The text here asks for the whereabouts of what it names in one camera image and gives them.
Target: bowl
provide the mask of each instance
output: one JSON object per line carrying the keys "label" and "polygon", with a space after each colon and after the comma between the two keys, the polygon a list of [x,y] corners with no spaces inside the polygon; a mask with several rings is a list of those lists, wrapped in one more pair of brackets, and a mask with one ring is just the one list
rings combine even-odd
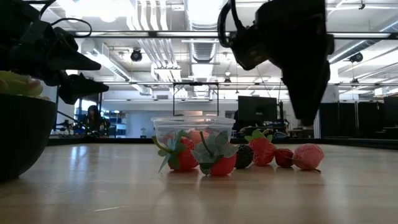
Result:
{"label": "bowl", "polygon": [[0,181],[27,171],[40,157],[55,124],[57,104],[27,96],[0,95]]}
{"label": "bowl", "polygon": [[228,141],[231,139],[232,127],[235,120],[219,116],[174,116],[152,118],[158,142],[165,144],[174,133],[185,131],[193,143],[201,142],[200,131],[204,137],[209,134],[228,132]]}

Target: desk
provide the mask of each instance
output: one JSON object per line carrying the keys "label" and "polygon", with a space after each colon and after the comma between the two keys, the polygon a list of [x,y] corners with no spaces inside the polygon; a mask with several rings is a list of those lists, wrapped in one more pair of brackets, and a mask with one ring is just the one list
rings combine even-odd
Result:
{"label": "desk", "polygon": [[[295,149],[293,145],[281,145]],[[154,145],[45,149],[0,184],[4,224],[398,223],[398,151],[321,146],[322,173],[252,166],[231,176],[158,174]]]}

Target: camera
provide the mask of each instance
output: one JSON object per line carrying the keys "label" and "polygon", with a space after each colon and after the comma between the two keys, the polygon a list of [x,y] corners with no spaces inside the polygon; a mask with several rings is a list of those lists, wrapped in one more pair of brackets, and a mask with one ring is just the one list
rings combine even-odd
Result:
{"label": "camera", "polygon": [[136,48],[136,49],[132,50],[132,54],[131,54],[130,58],[133,62],[140,62],[142,60],[141,49]]}

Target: blackberry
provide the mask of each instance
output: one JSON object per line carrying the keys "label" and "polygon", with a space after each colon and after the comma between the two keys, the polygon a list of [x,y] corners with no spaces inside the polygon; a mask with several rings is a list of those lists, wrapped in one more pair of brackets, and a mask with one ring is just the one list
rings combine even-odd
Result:
{"label": "blackberry", "polygon": [[235,167],[237,169],[244,169],[251,164],[253,160],[253,150],[247,145],[239,145],[239,150],[236,153]]}

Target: black bowl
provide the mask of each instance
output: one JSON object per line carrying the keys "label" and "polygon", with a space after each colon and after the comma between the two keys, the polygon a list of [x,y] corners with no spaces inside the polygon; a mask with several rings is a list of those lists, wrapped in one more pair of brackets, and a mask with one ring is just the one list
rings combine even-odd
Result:
{"label": "black bowl", "polygon": [[26,96],[0,95],[0,181],[27,171],[40,157],[55,123],[57,105]]}

